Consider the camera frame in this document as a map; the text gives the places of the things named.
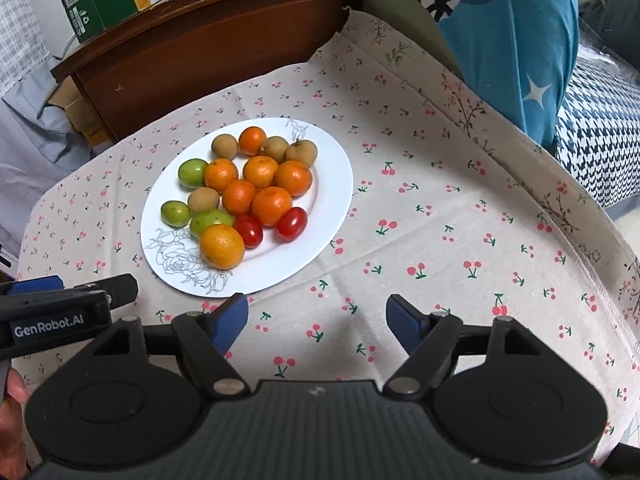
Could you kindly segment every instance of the plate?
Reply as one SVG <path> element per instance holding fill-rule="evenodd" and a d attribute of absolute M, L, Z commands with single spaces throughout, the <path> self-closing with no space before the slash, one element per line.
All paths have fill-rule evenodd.
<path fill-rule="evenodd" d="M 260 126 L 268 137 L 281 136 L 289 142 L 309 139 L 318 146 L 318 159 L 312 168 L 313 184 L 294 206 L 308 214 L 308 224 L 293 242 L 280 243 L 274 229 L 265 228 L 259 247 L 247 249 L 244 259 L 233 270 L 209 267 L 200 257 L 197 241 L 188 226 L 175 229 L 160 217 L 167 200 L 187 202 L 191 190 L 178 182 L 178 168 L 190 158 L 208 162 L 214 156 L 211 142 L 220 134 L 236 139 L 248 126 Z M 242 175 L 248 160 L 234 160 Z M 311 262 L 334 238 L 351 204 L 353 173 L 351 163 L 338 142 L 317 126 L 286 118 L 262 118 L 230 124 L 207 134 L 186 148 L 164 169 L 149 192 L 142 211 L 140 238 L 145 258 L 153 272 L 168 285 L 203 298 L 227 298 L 235 292 L 253 294 L 286 280 Z"/>

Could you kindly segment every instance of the star print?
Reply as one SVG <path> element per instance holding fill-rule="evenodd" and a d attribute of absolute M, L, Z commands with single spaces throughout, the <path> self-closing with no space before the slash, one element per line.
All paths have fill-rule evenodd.
<path fill-rule="evenodd" d="M 545 107 L 542 104 L 542 96 L 545 94 L 545 92 L 548 90 L 548 88 L 551 85 L 536 86 L 536 84 L 531 80 L 531 78 L 528 75 L 527 75 L 527 79 L 529 80 L 529 93 L 527 95 L 525 95 L 522 98 L 522 100 L 523 101 L 528 101 L 528 100 L 535 101 L 540 105 L 540 108 L 542 108 L 544 110 Z"/>

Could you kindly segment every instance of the brown wooden furniture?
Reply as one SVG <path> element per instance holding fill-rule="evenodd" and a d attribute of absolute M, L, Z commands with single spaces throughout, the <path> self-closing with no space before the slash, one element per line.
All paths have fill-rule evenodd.
<path fill-rule="evenodd" d="M 165 0 L 51 71 L 71 76 L 113 140 L 212 92 L 306 61 L 357 0 Z"/>

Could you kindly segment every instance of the floor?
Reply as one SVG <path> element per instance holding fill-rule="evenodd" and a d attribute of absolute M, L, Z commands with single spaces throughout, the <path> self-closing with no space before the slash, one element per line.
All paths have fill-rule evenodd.
<path fill-rule="evenodd" d="M 640 254 L 640 209 L 630 211 L 615 223 L 634 252 Z M 631 422 L 629 438 L 626 443 L 630 446 L 640 447 L 640 417 L 637 415 Z"/>

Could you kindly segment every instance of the tomato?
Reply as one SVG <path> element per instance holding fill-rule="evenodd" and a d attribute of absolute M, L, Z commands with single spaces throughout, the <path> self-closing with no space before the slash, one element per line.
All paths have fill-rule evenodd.
<path fill-rule="evenodd" d="M 292 242 L 305 230 L 306 221 L 305 210 L 301 207 L 292 207 L 276 224 L 276 232 L 284 241 Z"/>
<path fill-rule="evenodd" d="M 234 220 L 234 229 L 240 233 L 244 246 L 248 249 L 260 245 L 264 238 L 262 223 L 251 215 L 238 215 Z"/>

